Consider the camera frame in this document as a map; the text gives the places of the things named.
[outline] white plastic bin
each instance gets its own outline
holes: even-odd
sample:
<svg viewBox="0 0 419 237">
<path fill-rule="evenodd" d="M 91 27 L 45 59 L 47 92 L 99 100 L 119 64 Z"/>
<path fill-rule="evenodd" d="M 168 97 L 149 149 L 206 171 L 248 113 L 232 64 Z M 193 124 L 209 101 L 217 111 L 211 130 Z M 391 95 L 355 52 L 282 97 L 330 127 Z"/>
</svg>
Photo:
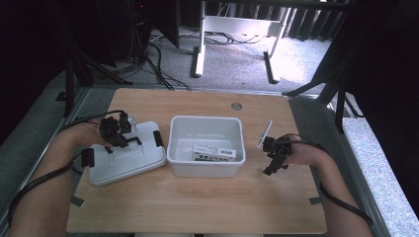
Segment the white plastic bin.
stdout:
<svg viewBox="0 0 419 237">
<path fill-rule="evenodd" d="M 234 149 L 234 161 L 195 161 L 194 145 Z M 234 177 L 246 160 L 238 118 L 176 116 L 170 127 L 167 160 L 173 174 L 183 177 Z"/>
</svg>

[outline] human hand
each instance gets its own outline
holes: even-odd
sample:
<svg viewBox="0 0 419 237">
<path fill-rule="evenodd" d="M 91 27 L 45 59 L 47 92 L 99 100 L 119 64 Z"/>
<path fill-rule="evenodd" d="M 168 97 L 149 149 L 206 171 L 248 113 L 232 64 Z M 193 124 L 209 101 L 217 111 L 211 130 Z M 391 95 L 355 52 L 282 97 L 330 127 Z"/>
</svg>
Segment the human hand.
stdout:
<svg viewBox="0 0 419 237">
<path fill-rule="evenodd" d="M 297 140 L 294 136 L 289 135 L 289 140 Z M 320 166 L 325 160 L 331 157 L 323 150 L 314 146 L 303 143 L 292 143 L 292 154 L 286 159 L 284 165 L 313 165 Z"/>
</svg>

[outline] gray carpet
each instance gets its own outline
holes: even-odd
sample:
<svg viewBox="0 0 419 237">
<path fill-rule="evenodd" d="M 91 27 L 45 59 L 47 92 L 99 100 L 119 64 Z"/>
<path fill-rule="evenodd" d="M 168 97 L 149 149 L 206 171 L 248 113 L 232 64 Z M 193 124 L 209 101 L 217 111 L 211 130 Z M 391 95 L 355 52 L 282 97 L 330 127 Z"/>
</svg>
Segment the gray carpet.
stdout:
<svg viewBox="0 0 419 237">
<path fill-rule="evenodd" d="M 283 68 L 284 74 L 282 81 L 274 85 L 268 81 L 266 65 L 263 60 L 263 51 L 270 49 L 273 39 L 252 39 L 252 41 L 260 41 L 235 45 L 208 44 L 204 76 L 196 78 L 192 73 L 192 68 L 198 39 L 191 37 L 191 33 L 189 30 L 182 31 L 183 38 L 181 39 L 180 49 L 174 47 L 167 39 L 156 39 L 153 44 L 161 49 L 161 69 L 170 77 L 182 81 L 192 90 L 281 94 L 296 89 L 311 80 L 318 63 L 330 44 L 329 41 L 282 40 L 278 50 L 281 63 L 278 66 Z M 250 39 L 247 36 L 235 37 L 240 40 Z M 157 63 L 158 54 L 155 48 L 150 47 L 147 55 L 154 63 Z M 120 60 L 118 66 L 119 70 L 123 70 L 131 66 L 131 61 Z M 85 97 L 78 104 L 80 106 L 75 108 L 75 116 L 83 117 L 106 111 L 115 89 L 123 86 L 100 76 L 98 73 L 94 73 L 94 75 L 96 76 L 96 82 L 88 90 L 80 89 L 76 82 L 77 95 L 85 95 Z M 148 63 L 119 75 L 127 81 L 133 82 L 132 86 L 127 87 L 167 90 L 156 75 L 152 73 Z M 64 104 L 55 101 L 58 93 L 64 90 L 63 81 L 64 74 L 60 74 L 50 82 L 31 110 L 28 111 L 27 116 L 0 148 L 0 175 L 2 176 L 0 209 L 2 213 L 6 213 L 9 201 L 34 169 L 49 140 L 57 129 L 67 122 L 62 117 L 65 109 Z M 168 81 L 176 90 L 186 90 L 184 84 L 175 80 Z M 304 94 L 318 95 L 322 87 L 323 85 L 312 88 Z M 331 122 L 333 112 L 326 109 L 326 105 L 320 104 L 309 96 L 292 99 L 291 106 L 298 131 L 330 149 L 342 169 L 348 186 L 354 196 L 359 199 L 359 193 L 352 183 L 349 169 L 343 159 L 345 155 L 348 155 L 342 154 L 346 151 L 346 148 L 342 147 L 345 144 L 340 142 L 341 139 L 336 139 L 336 136 L 342 135 L 336 132 L 336 128 Z M 77 186 L 78 179 L 79 176 L 74 173 L 73 191 Z M 5 215 L 2 215 L 2 217 L 0 227 L 1 230 L 4 230 L 6 229 Z M 127 236 L 127 234 L 71 234 L 71 236 Z"/>
</svg>

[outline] black wire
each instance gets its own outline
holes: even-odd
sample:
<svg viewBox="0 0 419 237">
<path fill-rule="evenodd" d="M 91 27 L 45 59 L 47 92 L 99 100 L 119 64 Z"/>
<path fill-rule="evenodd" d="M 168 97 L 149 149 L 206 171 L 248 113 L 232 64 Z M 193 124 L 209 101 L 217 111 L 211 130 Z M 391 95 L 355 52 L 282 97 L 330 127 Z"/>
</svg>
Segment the black wire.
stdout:
<svg viewBox="0 0 419 237">
<path fill-rule="evenodd" d="M 15 213 L 16 207 L 19 204 L 19 201 L 24 197 L 24 195 L 26 195 L 29 191 L 31 191 L 32 189 L 36 188 L 37 186 L 39 186 L 40 184 L 43 184 L 44 182 L 55 178 L 61 174 L 64 174 L 65 172 L 67 172 L 71 167 L 73 166 L 73 160 L 71 160 L 66 166 L 49 172 L 35 180 L 33 180 L 32 182 L 28 183 L 27 185 L 25 185 L 13 198 L 12 202 L 9 205 L 9 212 L 8 212 L 8 219 L 9 219 L 9 227 L 12 225 L 12 220 L 13 220 L 13 214 Z"/>
<path fill-rule="evenodd" d="M 351 211 L 351 212 L 353 212 L 353 213 L 355 213 L 355 214 L 357 214 L 357 215 L 359 215 L 359 216 L 361 216 L 363 219 L 365 219 L 366 220 L 366 222 L 370 225 L 370 227 L 373 227 L 373 221 L 370 219 L 370 217 L 369 216 L 367 216 L 363 211 L 361 211 L 361 210 L 359 210 L 359 209 L 357 209 L 356 207 L 354 207 L 354 206 L 352 206 L 352 205 L 350 205 L 350 204 L 348 204 L 348 203 L 346 203 L 346 202 L 344 202 L 344 201 L 342 201 L 342 200 L 340 200 L 340 199 L 338 199 L 338 198 L 336 198 L 336 197 L 334 197 L 334 196 L 332 196 L 332 195 L 330 195 L 327 191 L 326 191 L 326 189 L 324 189 L 324 187 L 323 187 L 323 185 L 321 184 L 321 182 L 320 182 L 320 190 L 321 190 L 321 192 L 328 198 L 328 199 L 330 199 L 331 201 L 333 201 L 334 203 L 336 203 L 337 205 L 339 205 L 339 206 L 341 206 L 341 207 L 343 207 L 343 208 L 345 208 L 345 209 L 347 209 L 347 210 L 349 210 L 349 211 Z"/>
<path fill-rule="evenodd" d="M 77 157 L 79 157 L 81 155 L 81 153 L 78 153 L 76 156 L 74 156 L 73 157 L 73 161 L 75 161 L 76 159 L 77 159 Z M 75 173 L 77 173 L 77 174 L 79 174 L 79 175 L 83 175 L 83 172 L 82 171 L 79 171 L 79 170 L 77 170 L 75 167 L 74 167 L 74 162 L 73 162 L 73 167 L 71 168 Z"/>
</svg>

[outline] black curtain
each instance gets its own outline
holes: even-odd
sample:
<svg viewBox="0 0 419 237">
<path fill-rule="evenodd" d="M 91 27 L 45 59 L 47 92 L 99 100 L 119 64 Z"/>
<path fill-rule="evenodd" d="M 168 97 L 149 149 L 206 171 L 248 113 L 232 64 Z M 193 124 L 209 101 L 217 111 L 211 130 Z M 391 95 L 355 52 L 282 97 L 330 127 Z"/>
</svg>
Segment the black curtain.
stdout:
<svg viewBox="0 0 419 237">
<path fill-rule="evenodd" d="M 344 89 L 355 96 L 418 215 L 419 8 L 414 0 L 383 3 L 375 19 L 371 14 L 348 15 L 314 78 L 338 67 L 363 27 L 374 20 L 343 71 Z"/>
</svg>

